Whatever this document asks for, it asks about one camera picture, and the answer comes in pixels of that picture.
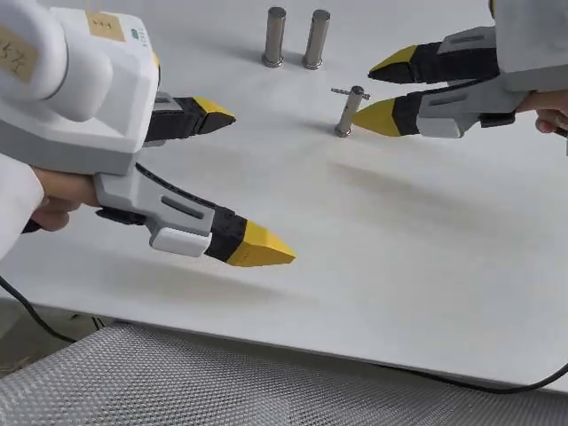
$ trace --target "gray mesh fabric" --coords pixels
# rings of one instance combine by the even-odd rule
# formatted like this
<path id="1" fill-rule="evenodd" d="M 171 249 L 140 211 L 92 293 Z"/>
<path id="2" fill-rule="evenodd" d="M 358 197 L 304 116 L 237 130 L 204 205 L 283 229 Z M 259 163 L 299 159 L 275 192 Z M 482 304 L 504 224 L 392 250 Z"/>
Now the gray mesh fabric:
<path id="1" fill-rule="evenodd" d="M 568 398 L 114 325 L 0 381 L 6 425 L 568 425 Z"/>

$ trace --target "black cable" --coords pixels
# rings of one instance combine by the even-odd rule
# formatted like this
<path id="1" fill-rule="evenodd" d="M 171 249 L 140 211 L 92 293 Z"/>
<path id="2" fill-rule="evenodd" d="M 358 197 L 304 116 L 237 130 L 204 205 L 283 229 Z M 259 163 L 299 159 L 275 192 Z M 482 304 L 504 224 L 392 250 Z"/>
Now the black cable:
<path id="1" fill-rule="evenodd" d="M 377 367 L 387 368 L 389 370 L 398 371 L 401 373 L 409 373 L 410 375 L 416 375 L 418 377 L 422 377 L 424 379 L 433 380 L 434 382 L 449 384 L 451 386 L 457 386 L 459 388 L 468 389 L 470 391 L 479 391 L 483 393 L 492 393 L 493 395 L 514 395 L 518 393 L 526 393 L 530 391 L 537 391 L 538 389 L 542 389 L 545 386 L 555 382 L 556 380 L 560 379 L 566 373 L 568 373 L 568 364 L 560 368 L 554 374 L 550 375 L 546 379 L 543 379 L 537 383 L 527 384 L 526 386 L 515 386 L 512 388 L 492 388 L 487 386 L 482 386 L 474 383 L 467 383 L 461 380 L 454 380 L 450 379 L 449 377 L 444 377 L 443 375 L 435 375 L 432 373 L 426 373 L 422 371 L 415 371 L 408 368 L 403 367 L 389 367 L 389 366 L 380 366 Z"/>
<path id="2" fill-rule="evenodd" d="M 10 293 L 14 297 L 14 299 L 16 299 L 18 302 L 20 302 L 24 306 L 24 308 L 26 308 L 26 311 L 28 311 L 28 313 L 31 315 L 31 317 L 34 319 L 34 321 L 41 328 L 43 328 L 47 333 L 49 333 L 53 337 L 56 337 L 59 340 L 62 340 L 64 342 L 68 342 L 68 343 L 75 343 L 76 342 L 75 339 L 72 339 L 71 337 L 67 337 L 66 335 L 61 335 L 57 331 L 55 331 L 53 328 L 48 326 L 47 323 L 42 319 L 42 317 L 40 317 L 37 314 L 36 310 L 31 305 L 31 303 L 27 300 L 27 298 L 24 297 L 17 289 L 15 289 L 10 284 L 8 284 L 8 281 L 6 281 L 2 276 L 0 276 L 0 286 L 4 290 L 6 290 L 8 293 Z"/>
<path id="3" fill-rule="evenodd" d="M 100 327 L 99 327 L 97 320 L 95 319 L 95 317 L 91 317 L 91 319 L 92 319 L 92 323 L 95 325 L 95 328 L 97 329 L 97 331 L 99 331 Z"/>

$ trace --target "metal pin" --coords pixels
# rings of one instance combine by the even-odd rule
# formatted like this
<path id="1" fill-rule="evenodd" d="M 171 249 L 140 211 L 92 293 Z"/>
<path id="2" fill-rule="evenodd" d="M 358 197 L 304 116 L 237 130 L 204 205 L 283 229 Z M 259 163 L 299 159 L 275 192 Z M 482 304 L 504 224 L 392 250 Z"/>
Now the metal pin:
<path id="1" fill-rule="evenodd" d="M 351 134 L 351 123 L 353 120 L 353 115 L 359 109 L 361 105 L 361 100 L 365 96 L 365 91 L 361 86 L 351 87 L 349 92 L 349 97 L 347 102 L 345 102 L 345 108 L 343 109 L 343 114 L 339 123 L 335 126 L 335 134 L 340 138 L 347 138 Z"/>
<path id="2" fill-rule="evenodd" d="M 351 91 L 344 91 L 343 89 L 332 89 L 331 90 L 333 93 L 339 93 L 340 95 L 350 95 Z M 363 95 L 363 99 L 364 100 L 370 100 L 371 99 L 371 95 L 369 95 L 368 93 L 365 93 Z"/>
<path id="3" fill-rule="evenodd" d="M 266 23 L 266 45 L 263 53 L 263 63 L 269 68 L 282 65 L 282 41 L 284 40 L 284 24 L 286 11 L 281 7 L 271 7 L 268 10 Z"/>
<path id="4" fill-rule="evenodd" d="M 327 28 L 331 14 L 328 11 L 318 9 L 312 15 L 312 25 L 310 26 L 310 35 L 308 37 L 308 45 L 305 49 L 302 63 L 307 69 L 318 69 L 321 67 L 321 53 L 326 42 Z"/>

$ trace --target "white tabletop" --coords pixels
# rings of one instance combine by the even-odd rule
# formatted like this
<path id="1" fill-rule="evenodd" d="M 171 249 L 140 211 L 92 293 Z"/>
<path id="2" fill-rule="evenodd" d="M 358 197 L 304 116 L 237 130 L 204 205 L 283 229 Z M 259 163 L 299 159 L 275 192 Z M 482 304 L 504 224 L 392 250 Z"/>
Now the white tabletop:
<path id="1" fill-rule="evenodd" d="M 91 2 L 141 16 L 163 89 L 214 99 L 228 129 L 148 150 L 172 183 L 266 225 L 292 265 L 236 269 L 156 252 L 83 209 L 20 240 L 2 274 L 33 303 L 164 327 L 532 383 L 568 360 L 568 159 L 531 114 L 462 140 L 333 136 L 345 97 L 399 48 L 491 25 L 486 1 L 282 1 L 286 62 L 261 65 L 272 1 Z M 51 1 L 75 7 L 75 0 Z M 312 11 L 325 62 L 300 67 Z M 552 388 L 568 391 L 568 378 Z"/>

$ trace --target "human hand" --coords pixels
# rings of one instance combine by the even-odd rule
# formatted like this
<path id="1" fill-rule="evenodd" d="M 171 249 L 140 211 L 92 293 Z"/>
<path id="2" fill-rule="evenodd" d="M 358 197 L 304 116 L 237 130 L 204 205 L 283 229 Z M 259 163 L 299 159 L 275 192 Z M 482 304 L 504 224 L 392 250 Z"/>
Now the human hand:
<path id="1" fill-rule="evenodd" d="M 69 213 L 86 204 L 98 207 L 97 194 L 89 176 L 32 168 L 42 184 L 45 198 L 31 220 L 45 231 L 58 231 L 69 222 Z"/>
<path id="2" fill-rule="evenodd" d="M 534 92 L 518 108 L 519 113 L 536 111 L 536 128 L 542 133 L 568 130 L 568 91 Z"/>

